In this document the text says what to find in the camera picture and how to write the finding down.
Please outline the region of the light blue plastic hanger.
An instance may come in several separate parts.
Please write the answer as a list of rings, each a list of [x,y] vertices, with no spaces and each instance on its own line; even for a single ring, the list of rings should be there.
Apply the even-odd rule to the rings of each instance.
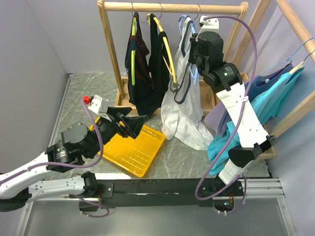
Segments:
[[[193,19],[193,23],[190,23],[192,33],[196,33],[195,20],[198,18],[199,14],[200,14],[200,4],[197,4],[197,6],[198,6],[198,14]],[[183,24],[184,24],[184,21],[186,20],[187,17],[188,17],[187,15],[181,15],[180,18],[178,19],[180,32],[182,32]],[[194,86],[197,85],[197,79],[198,79],[197,68],[194,67],[193,69],[190,69],[190,74],[193,76],[193,85]]]

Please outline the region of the white tank top navy trim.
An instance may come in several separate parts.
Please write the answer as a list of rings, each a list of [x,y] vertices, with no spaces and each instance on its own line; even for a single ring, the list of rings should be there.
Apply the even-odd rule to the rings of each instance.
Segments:
[[[171,79],[168,91],[161,105],[162,132],[167,140],[176,137],[185,145],[195,150],[206,150],[213,140],[213,135],[202,123],[203,111],[199,86],[193,85],[190,69],[195,65],[189,63],[190,41],[193,33],[188,16],[184,21],[178,50],[174,57],[174,66],[178,84]]]

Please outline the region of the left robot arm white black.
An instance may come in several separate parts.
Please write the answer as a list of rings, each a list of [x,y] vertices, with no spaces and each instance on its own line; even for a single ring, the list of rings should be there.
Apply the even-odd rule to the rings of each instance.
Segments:
[[[61,140],[48,147],[33,161],[0,176],[0,210],[14,211],[25,204],[57,195],[94,197],[100,189],[94,173],[85,172],[68,179],[45,178],[72,169],[89,166],[84,159],[102,156],[103,147],[116,134],[136,139],[147,120],[147,115],[128,117],[130,107],[107,110],[107,117],[100,117],[89,129],[83,123],[74,123],[61,133]]]

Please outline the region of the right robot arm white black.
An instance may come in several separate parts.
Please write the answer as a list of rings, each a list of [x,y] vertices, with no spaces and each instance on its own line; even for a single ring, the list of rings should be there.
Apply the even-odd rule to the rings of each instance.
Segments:
[[[246,86],[237,67],[223,61],[223,39],[213,31],[204,31],[190,39],[189,61],[195,64],[204,82],[223,103],[235,125],[240,143],[229,150],[229,160],[220,171],[216,192],[228,195],[232,181],[259,155],[271,148],[274,136],[269,136],[258,120],[248,97]]]

